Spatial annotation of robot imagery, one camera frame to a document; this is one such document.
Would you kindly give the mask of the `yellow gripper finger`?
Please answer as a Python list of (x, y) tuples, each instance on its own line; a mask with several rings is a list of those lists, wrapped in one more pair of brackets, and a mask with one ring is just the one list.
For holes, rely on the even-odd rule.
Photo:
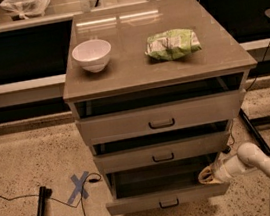
[(219, 184), (220, 181), (215, 178), (213, 175), (205, 175), (204, 177), (200, 177), (199, 181), (201, 184)]
[(199, 180), (205, 180), (208, 178), (211, 178), (215, 175), (214, 173), (214, 167), (212, 165), (206, 166), (199, 174), (198, 179)]

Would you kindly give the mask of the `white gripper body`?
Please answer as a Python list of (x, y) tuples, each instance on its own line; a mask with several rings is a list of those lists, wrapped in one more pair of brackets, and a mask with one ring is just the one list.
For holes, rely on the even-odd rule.
[(230, 179), (242, 174), (244, 171), (244, 165), (241, 164), (240, 159), (237, 156), (218, 160), (213, 163), (211, 167), (213, 179), (221, 183), (229, 182)]

